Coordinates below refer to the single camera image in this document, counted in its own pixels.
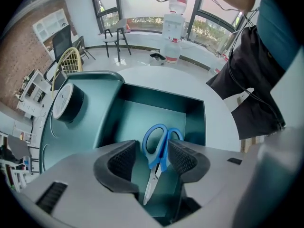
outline white round lid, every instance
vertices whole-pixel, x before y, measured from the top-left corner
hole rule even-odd
[[[55,119],[59,119],[66,110],[72,96],[73,88],[74,85],[68,83],[59,91],[53,106],[53,117]]]

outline black pants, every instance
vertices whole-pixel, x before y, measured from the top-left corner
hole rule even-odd
[[[233,52],[231,71],[234,78],[244,88],[254,88],[254,94],[272,106],[280,123],[283,124],[284,120],[270,91],[282,77],[284,70],[269,54],[256,27],[244,29],[241,45]],[[233,81],[228,63],[207,84],[222,99],[243,92]],[[240,139],[266,135],[278,130],[278,120],[269,107],[251,96],[232,112],[232,116],[236,122]]]

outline bottle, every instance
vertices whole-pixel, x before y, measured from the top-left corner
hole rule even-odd
[[[166,45],[165,54],[166,62],[177,63],[181,55],[181,47],[176,38],[171,39],[171,41]]]
[[[170,13],[183,14],[186,11],[187,0],[170,0]]]

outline scissors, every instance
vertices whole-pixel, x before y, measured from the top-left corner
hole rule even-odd
[[[163,134],[160,141],[158,142],[155,152],[151,154],[147,150],[148,138],[151,133],[158,128],[161,128],[163,130]],[[143,138],[142,152],[147,157],[148,165],[151,170],[148,185],[143,198],[143,205],[146,205],[151,198],[161,173],[166,171],[170,165],[168,159],[168,140],[171,138],[171,133],[176,133],[180,140],[184,140],[181,132],[177,128],[167,129],[164,124],[154,125],[148,130]]]

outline white round table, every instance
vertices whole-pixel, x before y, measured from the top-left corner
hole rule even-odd
[[[208,85],[174,68],[131,67],[118,72],[126,83],[162,90],[204,101],[206,146],[240,151],[237,126],[224,101]]]

